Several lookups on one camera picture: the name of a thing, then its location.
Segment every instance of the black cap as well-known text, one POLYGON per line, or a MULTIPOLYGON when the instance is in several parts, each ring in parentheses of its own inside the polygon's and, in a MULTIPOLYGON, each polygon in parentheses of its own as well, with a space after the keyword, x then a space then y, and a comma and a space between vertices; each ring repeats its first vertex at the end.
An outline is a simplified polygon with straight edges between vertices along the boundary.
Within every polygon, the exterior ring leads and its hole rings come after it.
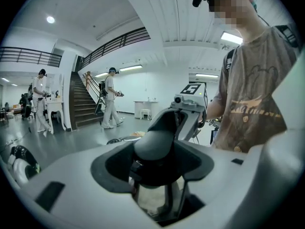
POLYGON ((110 73, 110 72, 115 72, 116 74, 119 73, 118 71, 116 71, 116 69, 115 69, 114 67, 111 67, 111 68, 109 69, 109 73, 110 73))
POLYGON ((45 71, 44 69, 41 69, 41 70, 39 71, 39 74, 46 75, 46 71, 45 71))

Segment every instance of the gray floor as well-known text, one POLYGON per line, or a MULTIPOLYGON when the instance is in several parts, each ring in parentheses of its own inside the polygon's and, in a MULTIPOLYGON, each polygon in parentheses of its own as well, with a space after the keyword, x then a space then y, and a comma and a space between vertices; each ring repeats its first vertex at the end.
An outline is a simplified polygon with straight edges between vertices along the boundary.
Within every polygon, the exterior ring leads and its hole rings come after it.
POLYGON ((105 145, 113 138, 128 136, 136 131, 146 132, 150 123, 145 119, 135 119, 131 114, 120 114, 120 117, 125 117, 125 122, 114 129, 104 130, 99 123, 95 123, 72 132, 65 132, 61 124, 53 120, 54 135, 48 133, 45 138, 42 132, 37 133, 35 119, 22 121, 19 116, 17 119, 9 120, 8 125, 0 124, 0 155, 6 162, 10 147, 23 145, 30 150, 44 169, 65 155, 105 145), (8 141, 20 137, 23 137, 20 141, 4 147, 8 141))

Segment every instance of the cable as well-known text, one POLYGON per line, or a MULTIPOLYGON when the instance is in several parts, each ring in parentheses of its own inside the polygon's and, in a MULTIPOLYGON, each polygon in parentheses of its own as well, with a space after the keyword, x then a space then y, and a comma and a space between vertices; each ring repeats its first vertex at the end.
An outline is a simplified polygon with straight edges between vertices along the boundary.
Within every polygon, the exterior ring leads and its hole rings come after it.
POLYGON ((14 142, 20 142, 28 133, 32 133, 30 128, 29 128, 28 132, 23 135, 23 137, 18 137, 14 140, 8 141, 5 145, 1 145, 0 147, 4 147, 4 148, 0 151, 0 154, 2 154, 2 152, 6 150, 6 146, 9 146, 9 145, 13 144, 14 142))
POLYGON ((261 18, 268 26, 270 26, 261 16, 258 15, 258 17, 261 18))

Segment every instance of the white table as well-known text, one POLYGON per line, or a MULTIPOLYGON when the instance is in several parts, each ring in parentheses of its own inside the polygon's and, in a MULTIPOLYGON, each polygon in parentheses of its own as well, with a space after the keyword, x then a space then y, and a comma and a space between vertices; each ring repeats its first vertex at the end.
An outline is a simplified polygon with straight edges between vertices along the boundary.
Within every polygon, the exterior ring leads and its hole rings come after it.
POLYGON ((141 118, 141 109, 149 109, 153 119, 159 113, 159 102, 134 101, 134 118, 141 118))
POLYGON ((62 111, 62 103, 63 103, 63 101, 61 99, 58 99, 58 100, 54 101, 50 98, 47 98, 46 101, 45 101, 45 104, 46 104, 47 110, 48 110, 49 123, 50 123, 50 126, 52 128, 52 131, 51 131, 52 134, 54 134, 53 123, 52 123, 52 118, 51 118, 51 113, 52 112, 60 112, 60 114, 61 114, 61 125, 62 125, 62 128, 64 130, 66 130, 66 127, 63 124, 63 118, 64 117, 63 117, 63 111, 62 111))

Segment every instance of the white pants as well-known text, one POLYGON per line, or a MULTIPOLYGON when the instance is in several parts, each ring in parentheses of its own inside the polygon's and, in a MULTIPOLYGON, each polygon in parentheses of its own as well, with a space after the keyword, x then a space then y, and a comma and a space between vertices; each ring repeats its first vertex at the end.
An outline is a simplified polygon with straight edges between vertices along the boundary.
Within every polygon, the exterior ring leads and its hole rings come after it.
POLYGON ((34 108, 36 109, 37 130, 38 131, 40 131, 42 129, 48 130, 50 126, 47 123, 45 117, 43 116, 44 98, 42 100, 38 101, 38 98, 33 97, 33 104, 34 104, 34 108))
POLYGON ((118 124, 120 122, 120 120, 119 120, 118 114, 116 113, 116 109, 114 106, 114 100, 105 100, 105 103, 106 103, 106 108, 105 108, 103 123, 105 125, 109 125, 110 115, 112 115, 116 124, 118 124))

